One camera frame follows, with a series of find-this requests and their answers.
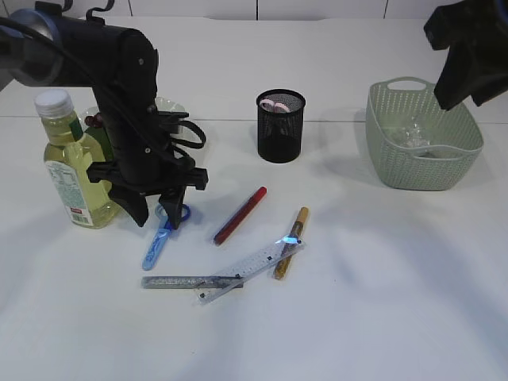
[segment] green bottle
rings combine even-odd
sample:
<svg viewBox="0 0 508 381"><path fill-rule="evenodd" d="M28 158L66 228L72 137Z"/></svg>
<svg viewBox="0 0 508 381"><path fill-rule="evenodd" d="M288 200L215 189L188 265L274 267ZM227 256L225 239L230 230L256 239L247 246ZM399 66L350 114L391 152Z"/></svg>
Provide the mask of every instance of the green bottle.
<svg viewBox="0 0 508 381"><path fill-rule="evenodd" d="M92 229L106 226L120 206L108 196L110 182L91 183L87 175L92 162L105 161L101 145L83 134L65 90L45 91L35 106L49 138L44 163L71 221Z"/></svg>

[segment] bottle label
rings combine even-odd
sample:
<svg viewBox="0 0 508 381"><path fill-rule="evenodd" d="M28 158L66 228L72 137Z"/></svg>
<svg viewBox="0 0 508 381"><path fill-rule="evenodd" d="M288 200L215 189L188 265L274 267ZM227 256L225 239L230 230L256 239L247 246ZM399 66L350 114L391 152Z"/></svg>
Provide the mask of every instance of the bottle label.
<svg viewBox="0 0 508 381"><path fill-rule="evenodd" d="M46 167L71 220L80 225L92 226L90 211L75 169L52 160L46 162Z"/></svg>

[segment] gold marker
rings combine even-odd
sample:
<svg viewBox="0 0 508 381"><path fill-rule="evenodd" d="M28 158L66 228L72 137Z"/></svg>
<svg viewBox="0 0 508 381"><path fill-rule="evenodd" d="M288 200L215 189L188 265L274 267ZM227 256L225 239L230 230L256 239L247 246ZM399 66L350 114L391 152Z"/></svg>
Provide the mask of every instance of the gold marker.
<svg viewBox="0 0 508 381"><path fill-rule="evenodd" d="M300 209L300 213L298 213L298 217L296 217L296 221L293 224L293 227L291 228L291 232L289 233L289 237L292 238L299 238L303 231L303 226L305 225L305 222L307 220L307 216L309 215L309 209L306 207L303 207ZM283 252L287 250L287 245L284 246ZM291 262L291 257L288 256L287 258L281 260L277 263L277 267L274 271L274 277L277 280L282 280L286 274L287 267L289 266L289 263Z"/></svg>

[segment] white bottle cap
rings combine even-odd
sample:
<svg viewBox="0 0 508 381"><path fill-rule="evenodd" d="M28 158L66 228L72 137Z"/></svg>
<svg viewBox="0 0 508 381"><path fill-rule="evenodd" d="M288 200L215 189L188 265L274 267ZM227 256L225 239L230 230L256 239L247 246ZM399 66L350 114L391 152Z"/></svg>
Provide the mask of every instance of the white bottle cap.
<svg viewBox="0 0 508 381"><path fill-rule="evenodd" d="M61 89L47 90L37 95L34 102L40 117L48 119L66 117L74 111L71 96Z"/></svg>

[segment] basket handle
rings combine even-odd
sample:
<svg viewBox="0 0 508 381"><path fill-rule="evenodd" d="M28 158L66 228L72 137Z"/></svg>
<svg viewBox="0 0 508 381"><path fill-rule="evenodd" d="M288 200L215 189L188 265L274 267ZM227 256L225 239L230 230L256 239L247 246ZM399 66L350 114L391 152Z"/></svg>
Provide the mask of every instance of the basket handle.
<svg viewBox="0 0 508 381"><path fill-rule="evenodd" d="M416 78L416 77L398 77L398 78L394 78L394 79L391 79L389 81L381 82L381 83L385 87L387 87L389 90L391 90L389 86L392 83L397 83L397 82L416 82L416 83L421 83L422 85L425 85L425 89L428 88L428 87L435 86L433 83L427 82L424 79L420 79L420 78ZM404 90L404 91L421 91L421 90Z"/></svg>
<svg viewBox="0 0 508 381"><path fill-rule="evenodd" d="M410 150L410 154L415 159L423 159L423 160L429 160L432 159L430 157L424 157L424 155L428 152L435 152L435 151L446 151L446 152L453 152L456 154L455 157L449 157L441 160L461 160L471 152L457 147L452 147L450 145L428 145L426 147L418 147L418 148L412 148Z"/></svg>

